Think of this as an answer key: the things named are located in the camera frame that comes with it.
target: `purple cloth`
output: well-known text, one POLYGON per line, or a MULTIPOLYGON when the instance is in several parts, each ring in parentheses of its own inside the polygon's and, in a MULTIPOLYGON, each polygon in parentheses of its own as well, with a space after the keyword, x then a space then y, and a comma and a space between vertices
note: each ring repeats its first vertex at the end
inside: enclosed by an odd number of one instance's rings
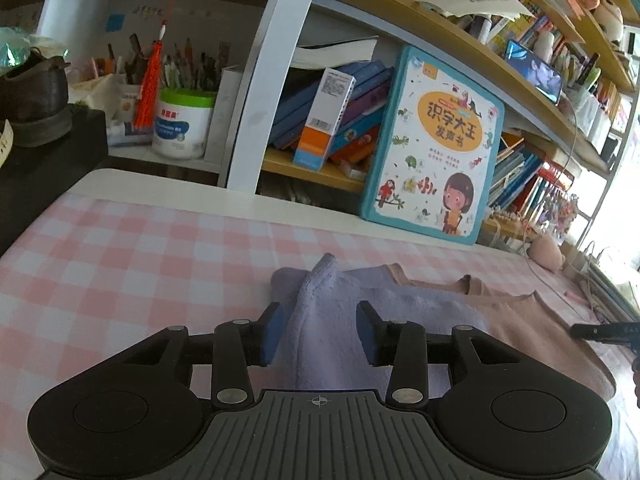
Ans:
MULTIPOLYGON (((274 366, 279 387, 292 390, 377 389, 385 397, 390 367, 367 363, 356 332, 356 305, 368 300, 382 319, 410 320, 428 333, 451 334, 457 324, 486 330, 464 296, 396 284, 385 267, 342 272, 325 254, 310 271, 283 268, 271 277, 271 301, 291 308, 274 366)), ((429 366, 430 397, 449 389, 446 365, 429 366)))

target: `metal screw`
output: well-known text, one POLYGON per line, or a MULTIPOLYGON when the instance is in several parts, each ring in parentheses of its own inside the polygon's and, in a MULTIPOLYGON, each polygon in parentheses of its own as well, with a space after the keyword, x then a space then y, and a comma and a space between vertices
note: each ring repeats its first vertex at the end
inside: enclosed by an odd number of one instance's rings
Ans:
POLYGON ((395 402, 401 404, 415 404, 422 400, 422 394, 413 388, 398 388, 391 394, 391 397, 395 402))
POLYGON ((246 400, 248 395, 246 391, 240 388, 225 388, 224 390, 220 390, 216 397, 220 402, 224 402, 225 404, 238 404, 246 400))

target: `barcode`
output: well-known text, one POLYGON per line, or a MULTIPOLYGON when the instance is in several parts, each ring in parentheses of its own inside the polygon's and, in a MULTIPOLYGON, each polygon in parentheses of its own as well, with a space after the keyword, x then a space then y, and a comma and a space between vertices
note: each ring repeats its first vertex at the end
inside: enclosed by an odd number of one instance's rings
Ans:
POLYGON ((331 129, 331 125, 329 123, 321 121, 320 119, 311 119, 309 122, 311 123, 311 126, 318 128, 325 133, 329 133, 329 130, 331 129))
POLYGON ((328 75, 324 80, 324 84, 322 85, 321 92, 324 94, 329 94, 333 97, 340 97, 344 95, 345 82, 341 81, 337 77, 332 75, 328 75))

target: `hand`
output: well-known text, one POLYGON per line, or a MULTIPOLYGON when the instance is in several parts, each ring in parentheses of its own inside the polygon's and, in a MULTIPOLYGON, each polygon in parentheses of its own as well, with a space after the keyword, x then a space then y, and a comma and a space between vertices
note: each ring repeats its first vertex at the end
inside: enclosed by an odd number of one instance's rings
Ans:
POLYGON ((636 384, 636 398, 638 399, 638 408, 640 408, 640 357, 636 357, 631 369, 634 371, 634 383, 636 384))

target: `gray ribbed plate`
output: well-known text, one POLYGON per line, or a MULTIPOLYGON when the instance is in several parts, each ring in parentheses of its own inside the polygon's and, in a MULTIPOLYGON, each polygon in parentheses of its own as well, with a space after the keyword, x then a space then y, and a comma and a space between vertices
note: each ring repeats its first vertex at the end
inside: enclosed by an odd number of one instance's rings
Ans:
MULTIPOLYGON (((265 392, 213 418, 185 456, 140 480, 497 480, 453 455, 423 416, 372 392, 265 392)), ((601 479, 594 470, 567 480, 601 479)), ((45 474, 41 480, 62 480, 45 474)))

